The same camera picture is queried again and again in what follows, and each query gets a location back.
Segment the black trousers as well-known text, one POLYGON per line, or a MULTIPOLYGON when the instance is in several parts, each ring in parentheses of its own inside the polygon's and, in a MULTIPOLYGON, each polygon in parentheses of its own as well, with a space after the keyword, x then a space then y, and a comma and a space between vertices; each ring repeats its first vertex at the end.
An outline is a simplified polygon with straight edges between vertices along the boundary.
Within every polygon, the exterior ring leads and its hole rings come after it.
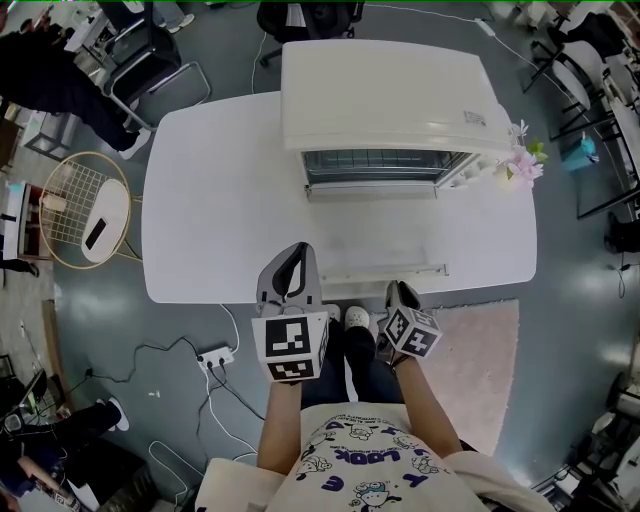
POLYGON ((371 332, 365 327, 344 329, 338 321, 331 319, 320 377, 302 382, 302 410, 349 401, 345 364, 350 367, 352 383, 360 402, 404 403, 393 370, 376 357, 371 332))

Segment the teal bin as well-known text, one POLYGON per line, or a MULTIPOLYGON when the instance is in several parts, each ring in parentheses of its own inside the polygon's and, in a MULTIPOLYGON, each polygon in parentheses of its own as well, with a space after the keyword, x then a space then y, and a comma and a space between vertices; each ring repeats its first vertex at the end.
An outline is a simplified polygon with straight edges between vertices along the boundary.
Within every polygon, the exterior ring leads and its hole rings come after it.
POLYGON ((561 151, 562 168, 567 173, 587 168, 599 160, 595 141, 586 133, 561 151))

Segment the black phone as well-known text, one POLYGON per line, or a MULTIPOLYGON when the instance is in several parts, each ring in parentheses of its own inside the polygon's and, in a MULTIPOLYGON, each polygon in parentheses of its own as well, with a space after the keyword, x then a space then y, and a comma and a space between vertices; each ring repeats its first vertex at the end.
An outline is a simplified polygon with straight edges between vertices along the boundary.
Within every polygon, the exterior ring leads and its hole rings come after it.
POLYGON ((93 226, 92 230, 89 232, 85 240, 85 248, 87 250, 93 249, 94 245, 96 244, 106 227, 107 223, 104 218, 99 218, 96 221, 95 225, 93 226))

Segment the black mesh office chair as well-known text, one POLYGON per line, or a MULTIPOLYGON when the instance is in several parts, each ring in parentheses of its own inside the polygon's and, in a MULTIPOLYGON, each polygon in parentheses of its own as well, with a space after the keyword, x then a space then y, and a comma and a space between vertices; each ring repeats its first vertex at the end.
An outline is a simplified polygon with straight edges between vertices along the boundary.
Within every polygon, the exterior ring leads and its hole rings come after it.
POLYGON ((257 23, 280 47, 261 54, 258 63, 267 68, 289 42, 354 38, 353 26, 361 21, 364 7, 364 2, 261 2, 257 23))

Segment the black cantilever chair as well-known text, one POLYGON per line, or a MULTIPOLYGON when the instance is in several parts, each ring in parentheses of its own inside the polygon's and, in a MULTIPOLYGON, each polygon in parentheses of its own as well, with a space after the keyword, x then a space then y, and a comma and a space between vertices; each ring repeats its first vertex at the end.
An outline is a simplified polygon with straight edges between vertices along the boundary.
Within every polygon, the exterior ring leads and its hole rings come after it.
POLYGON ((154 132, 157 126, 147 123, 130 104, 154 94, 191 70, 205 87, 204 95, 196 103, 210 98, 211 85, 201 66, 196 61, 182 60, 173 36, 155 24, 151 2, 143 4, 141 17, 109 40, 105 50, 114 68, 103 91, 144 129, 154 132))

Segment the glass oven door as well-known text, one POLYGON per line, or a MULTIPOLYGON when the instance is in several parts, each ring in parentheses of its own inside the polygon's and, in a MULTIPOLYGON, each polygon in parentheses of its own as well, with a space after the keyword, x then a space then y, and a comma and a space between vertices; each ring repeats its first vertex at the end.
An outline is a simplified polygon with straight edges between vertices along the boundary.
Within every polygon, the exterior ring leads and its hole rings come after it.
POLYGON ((391 182, 307 185, 321 280, 364 284, 447 276, 436 188, 391 182))

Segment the white side table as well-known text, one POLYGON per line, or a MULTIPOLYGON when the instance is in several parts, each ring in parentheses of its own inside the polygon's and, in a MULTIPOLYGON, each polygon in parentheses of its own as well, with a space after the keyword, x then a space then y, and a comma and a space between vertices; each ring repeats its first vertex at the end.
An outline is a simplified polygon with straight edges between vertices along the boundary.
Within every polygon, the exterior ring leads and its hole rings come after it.
POLYGON ((39 199, 42 189, 26 181, 9 182, 4 186, 5 205, 0 208, 2 252, 6 260, 46 261, 40 229, 39 199))

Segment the pink rug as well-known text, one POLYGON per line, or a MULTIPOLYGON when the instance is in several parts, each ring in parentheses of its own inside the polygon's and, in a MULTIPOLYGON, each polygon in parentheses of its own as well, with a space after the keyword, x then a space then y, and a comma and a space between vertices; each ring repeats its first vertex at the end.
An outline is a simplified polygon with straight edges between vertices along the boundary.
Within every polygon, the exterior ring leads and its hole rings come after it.
POLYGON ((429 309, 443 336, 420 363, 460 440, 493 455, 514 378, 519 301, 429 309))

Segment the white seat cushion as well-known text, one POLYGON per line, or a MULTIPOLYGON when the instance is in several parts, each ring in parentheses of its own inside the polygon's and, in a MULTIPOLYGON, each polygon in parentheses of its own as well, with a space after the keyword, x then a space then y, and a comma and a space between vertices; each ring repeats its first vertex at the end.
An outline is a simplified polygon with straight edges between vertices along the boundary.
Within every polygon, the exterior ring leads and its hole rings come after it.
POLYGON ((91 263, 101 264, 118 249, 128 226, 130 214, 129 193, 122 182, 108 179, 95 197, 84 226, 80 247, 84 257, 91 263), (85 248, 85 240, 96 221, 104 218, 107 227, 92 250, 85 248))

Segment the pink flowers in cream pot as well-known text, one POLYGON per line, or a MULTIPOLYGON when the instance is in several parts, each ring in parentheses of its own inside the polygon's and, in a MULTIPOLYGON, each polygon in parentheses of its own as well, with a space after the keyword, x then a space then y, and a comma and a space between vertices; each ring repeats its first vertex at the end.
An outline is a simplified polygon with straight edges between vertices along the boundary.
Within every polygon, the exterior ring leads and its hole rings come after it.
POLYGON ((510 154, 496 167, 495 175, 507 188, 533 188, 535 181, 544 174, 544 164, 549 156, 545 144, 537 137, 528 138, 529 125, 521 119, 512 123, 510 154))

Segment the white oven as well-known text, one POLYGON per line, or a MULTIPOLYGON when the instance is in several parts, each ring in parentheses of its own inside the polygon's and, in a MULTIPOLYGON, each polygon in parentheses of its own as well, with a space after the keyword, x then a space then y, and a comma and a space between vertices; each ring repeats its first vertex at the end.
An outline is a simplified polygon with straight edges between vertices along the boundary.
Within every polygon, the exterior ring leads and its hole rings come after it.
POLYGON ((281 124, 311 200, 433 198, 513 146, 478 56, 394 41, 286 44, 281 124))

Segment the cream printed t-shirt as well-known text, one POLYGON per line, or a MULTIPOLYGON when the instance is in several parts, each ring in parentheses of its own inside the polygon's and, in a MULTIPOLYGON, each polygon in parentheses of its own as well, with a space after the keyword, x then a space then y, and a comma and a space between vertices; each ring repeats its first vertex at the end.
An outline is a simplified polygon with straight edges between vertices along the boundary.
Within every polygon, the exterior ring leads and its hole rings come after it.
POLYGON ((286 476, 212 460, 196 512, 554 512, 489 456, 437 456, 411 435, 399 404, 307 408, 301 435, 286 476))

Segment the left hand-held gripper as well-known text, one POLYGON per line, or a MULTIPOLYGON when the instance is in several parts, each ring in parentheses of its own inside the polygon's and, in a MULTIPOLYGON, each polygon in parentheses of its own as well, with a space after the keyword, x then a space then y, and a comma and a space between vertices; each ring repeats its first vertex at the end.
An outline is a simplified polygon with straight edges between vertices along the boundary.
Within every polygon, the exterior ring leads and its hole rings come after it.
POLYGON ((267 379, 293 384, 318 378, 330 318, 313 247, 298 242, 278 253, 259 274, 256 300, 252 329, 267 379))

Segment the person's left forearm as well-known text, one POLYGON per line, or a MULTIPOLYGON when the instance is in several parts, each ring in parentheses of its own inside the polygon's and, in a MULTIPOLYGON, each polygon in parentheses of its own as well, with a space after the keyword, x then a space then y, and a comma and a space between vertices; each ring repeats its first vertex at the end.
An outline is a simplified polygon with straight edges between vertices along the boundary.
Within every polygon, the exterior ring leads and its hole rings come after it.
POLYGON ((301 453, 300 383, 272 383, 262 427, 256 465, 288 475, 301 453))

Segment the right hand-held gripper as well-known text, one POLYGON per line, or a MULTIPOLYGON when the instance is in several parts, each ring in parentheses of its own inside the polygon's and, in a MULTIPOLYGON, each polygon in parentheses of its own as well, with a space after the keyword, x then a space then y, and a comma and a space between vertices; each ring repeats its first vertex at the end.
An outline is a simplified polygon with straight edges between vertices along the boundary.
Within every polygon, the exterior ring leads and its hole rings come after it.
POLYGON ((420 311, 416 291, 405 281, 390 281, 385 308, 385 313, 374 317, 379 355, 386 360, 399 355, 426 358, 442 337, 442 331, 433 316, 420 311))

